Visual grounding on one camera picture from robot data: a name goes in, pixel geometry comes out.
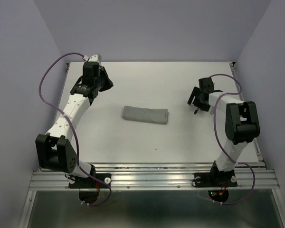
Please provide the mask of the grey cloth napkin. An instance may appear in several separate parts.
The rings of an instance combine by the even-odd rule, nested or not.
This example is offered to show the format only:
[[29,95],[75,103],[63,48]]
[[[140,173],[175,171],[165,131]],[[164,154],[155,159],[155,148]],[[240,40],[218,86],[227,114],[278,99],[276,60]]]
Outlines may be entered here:
[[141,123],[167,124],[168,117],[168,109],[150,109],[124,106],[122,112],[123,119]]

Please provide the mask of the silver knife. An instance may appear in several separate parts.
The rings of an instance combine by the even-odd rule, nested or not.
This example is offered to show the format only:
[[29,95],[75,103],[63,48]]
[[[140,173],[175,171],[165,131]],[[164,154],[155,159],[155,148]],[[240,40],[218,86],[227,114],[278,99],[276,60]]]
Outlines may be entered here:
[[212,106],[212,107],[211,107],[210,114],[213,115],[213,114],[214,114],[214,111],[215,111],[215,107]]

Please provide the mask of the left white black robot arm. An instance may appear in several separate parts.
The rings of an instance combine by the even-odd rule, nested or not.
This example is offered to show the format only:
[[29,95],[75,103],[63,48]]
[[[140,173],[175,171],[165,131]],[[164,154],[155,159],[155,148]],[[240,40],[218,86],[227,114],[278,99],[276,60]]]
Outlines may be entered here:
[[80,178],[85,187],[92,187],[99,181],[95,167],[79,159],[76,127],[98,94],[112,87],[113,83],[99,60],[88,60],[83,64],[82,75],[72,87],[65,108],[57,108],[60,115],[55,123],[45,134],[36,137],[41,168]]

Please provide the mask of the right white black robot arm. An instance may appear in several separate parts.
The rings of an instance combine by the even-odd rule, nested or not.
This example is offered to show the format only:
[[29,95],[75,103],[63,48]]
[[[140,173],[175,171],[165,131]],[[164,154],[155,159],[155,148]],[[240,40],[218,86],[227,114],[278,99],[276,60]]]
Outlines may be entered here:
[[211,111],[214,116],[222,111],[227,139],[225,144],[218,143],[222,152],[210,171],[195,173],[192,185],[197,188],[235,187],[235,165],[242,151],[260,135],[257,106],[255,102],[236,99],[236,93],[215,89],[212,78],[199,79],[199,86],[193,88],[187,103],[194,105],[197,111]]

